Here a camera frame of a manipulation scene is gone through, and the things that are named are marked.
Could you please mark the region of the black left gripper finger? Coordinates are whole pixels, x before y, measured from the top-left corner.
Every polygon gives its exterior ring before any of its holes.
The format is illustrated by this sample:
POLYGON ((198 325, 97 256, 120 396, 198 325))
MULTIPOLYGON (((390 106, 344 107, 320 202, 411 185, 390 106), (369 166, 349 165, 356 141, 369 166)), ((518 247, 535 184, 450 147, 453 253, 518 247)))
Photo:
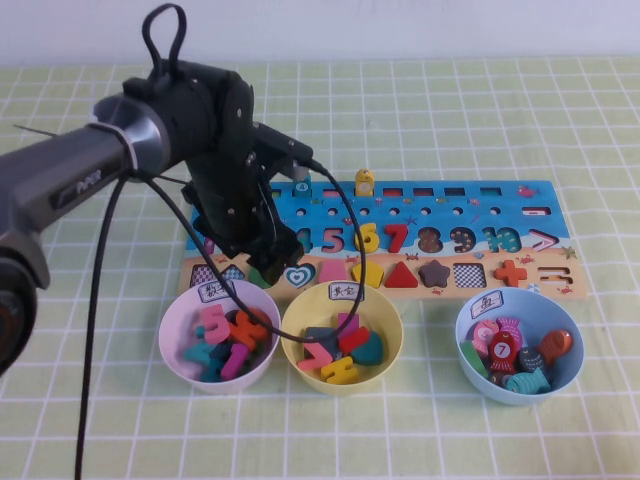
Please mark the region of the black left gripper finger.
POLYGON ((304 255, 304 247, 295 231, 289 227, 277 227, 274 252, 284 266, 295 266, 304 255))
POLYGON ((255 268, 269 285, 276 284, 284 271, 284 257, 277 244, 270 245, 252 253, 249 264, 255 268))

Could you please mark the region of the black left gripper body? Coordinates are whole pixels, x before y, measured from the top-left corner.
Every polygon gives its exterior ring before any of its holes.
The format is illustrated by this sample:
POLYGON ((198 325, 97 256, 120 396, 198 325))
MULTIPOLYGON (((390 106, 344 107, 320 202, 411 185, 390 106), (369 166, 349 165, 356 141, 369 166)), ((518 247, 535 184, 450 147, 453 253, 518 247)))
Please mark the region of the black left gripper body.
POLYGON ((186 161, 191 182, 183 195, 198 214, 193 228, 229 258, 277 258, 281 221, 269 186, 281 168, 281 155, 254 146, 238 156, 206 152, 186 161))

